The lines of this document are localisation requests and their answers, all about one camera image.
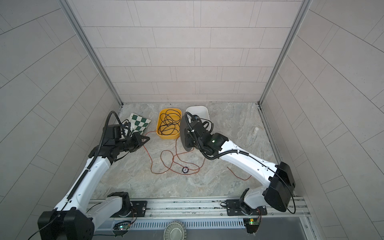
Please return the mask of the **grey cable spool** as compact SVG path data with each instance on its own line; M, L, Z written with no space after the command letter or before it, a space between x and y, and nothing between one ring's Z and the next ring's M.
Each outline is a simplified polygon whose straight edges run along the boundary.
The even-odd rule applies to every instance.
M181 137L181 141L184 149L187 152L192 151L195 145L194 145L193 137L189 133L189 127L188 127L185 116L182 117L181 123L180 123L180 137Z

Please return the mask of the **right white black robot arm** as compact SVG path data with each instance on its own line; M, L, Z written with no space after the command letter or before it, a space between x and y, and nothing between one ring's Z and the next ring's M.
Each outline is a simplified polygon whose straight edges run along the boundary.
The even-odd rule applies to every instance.
M242 193L237 208L244 214L251 215L258 207L265 205L280 212L288 210L296 186L288 164L275 164L256 157L224 135L213 133L210 120L190 112L185 112L182 117L180 132L186 151L196 148L208 160L227 161L261 183L261 187L246 189Z

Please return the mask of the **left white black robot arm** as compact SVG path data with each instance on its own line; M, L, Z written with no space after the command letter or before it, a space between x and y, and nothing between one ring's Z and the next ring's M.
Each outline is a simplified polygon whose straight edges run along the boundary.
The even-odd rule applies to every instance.
M91 240L95 231L110 217L137 215L129 193L111 193L103 202L88 208L89 201L101 178L110 166L120 160L120 153L133 153L150 140L138 132L131 132L129 124L118 121L111 125L111 111L103 127L101 140L89 154L86 166L63 199L52 211L43 212L38 219L38 230L43 240Z

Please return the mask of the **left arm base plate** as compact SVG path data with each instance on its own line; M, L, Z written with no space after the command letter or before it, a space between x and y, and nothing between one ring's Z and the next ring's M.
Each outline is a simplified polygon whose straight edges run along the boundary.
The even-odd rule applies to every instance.
M119 210L112 215L111 218L132 218L132 217L144 217L147 209L147 201L130 201L129 204L126 201L122 202L122 210ZM129 211L125 210L125 207L131 207Z

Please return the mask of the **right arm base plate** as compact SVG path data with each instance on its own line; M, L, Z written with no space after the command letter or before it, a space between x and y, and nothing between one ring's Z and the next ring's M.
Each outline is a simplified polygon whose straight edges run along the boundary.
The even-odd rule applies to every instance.
M240 208L239 200L225 200L221 202L221 206L227 210L228 216L254 216L258 217L266 216L268 214L265 206L260 206L257 209L251 209L250 212L246 213Z

